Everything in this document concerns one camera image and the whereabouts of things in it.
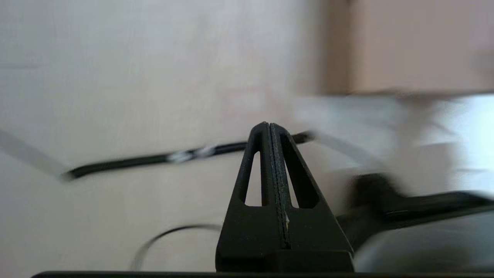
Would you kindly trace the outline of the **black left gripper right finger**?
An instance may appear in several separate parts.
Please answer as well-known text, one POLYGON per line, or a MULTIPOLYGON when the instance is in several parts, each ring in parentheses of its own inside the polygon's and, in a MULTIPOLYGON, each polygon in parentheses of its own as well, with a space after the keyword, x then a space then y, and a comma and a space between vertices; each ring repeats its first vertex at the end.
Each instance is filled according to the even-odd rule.
POLYGON ((353 272, 353 249, 293 138, 270 124, 271 162, 282 243, 269 255, 275 272, 353 272))

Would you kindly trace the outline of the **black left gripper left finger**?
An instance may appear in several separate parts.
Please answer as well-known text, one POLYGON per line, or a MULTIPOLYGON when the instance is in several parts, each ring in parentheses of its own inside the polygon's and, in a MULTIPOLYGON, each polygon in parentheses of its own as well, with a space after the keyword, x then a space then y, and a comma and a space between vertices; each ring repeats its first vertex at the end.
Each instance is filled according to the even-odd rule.
POLYGON ((276 204, 270 125, 255 125, 247 141, 215 254, 217 272, 261 272, 264 258, 284 244, 276 204), (254 156, 259 153, 261 206, 245 201, 254 156))

